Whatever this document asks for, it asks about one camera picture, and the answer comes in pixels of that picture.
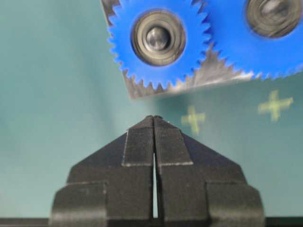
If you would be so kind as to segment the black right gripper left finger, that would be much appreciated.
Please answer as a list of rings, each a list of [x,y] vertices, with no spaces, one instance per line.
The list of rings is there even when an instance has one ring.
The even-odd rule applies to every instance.
[[[74,165],[54,198],[52,227],[148,227],[152,219],[153,117]]]

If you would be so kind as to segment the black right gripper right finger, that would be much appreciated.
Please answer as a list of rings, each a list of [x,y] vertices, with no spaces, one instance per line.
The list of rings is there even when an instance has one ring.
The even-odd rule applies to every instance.
[[[154,117],[159,212],[166,227],[262,227],[258,190],[241,167]]]

